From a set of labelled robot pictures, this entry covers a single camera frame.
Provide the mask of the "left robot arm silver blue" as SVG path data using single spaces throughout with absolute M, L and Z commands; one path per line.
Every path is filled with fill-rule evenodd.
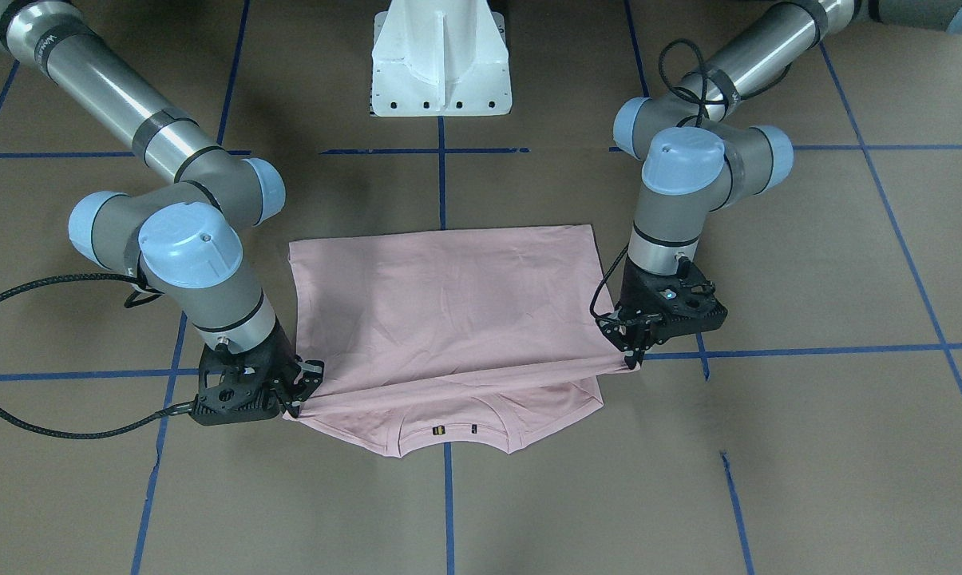
M 627 368 L 653 346 L 722 326 L 726 308 L 695 264 L 707 216 L 772 189 L 794 167 L 782 130 L 724 120 L 857 21 L 962 35 L 962 1 L 776 1 L 713 56 L 671 40 L 657 58 L 666 94 L 633 98 L 616 114 L 613 138 L 641 161 L 641 185 L 629 244 L 616 258 L 620 297 L 594 320 Z

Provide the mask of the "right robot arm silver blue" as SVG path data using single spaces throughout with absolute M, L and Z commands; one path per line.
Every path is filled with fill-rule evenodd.
M 87 25 L 69 1 L 0 1 L 0 51 L 38 70 L 167 184 L 95 192 L 69 214 L 77 252 L 141 294 L 174 299 L 204 342 L 199 388 L 172 408 L 205 426 L 297 418 L 323 363 L 292 349 L 239 233 L 279 214 L 286 185 L 226 152 Z

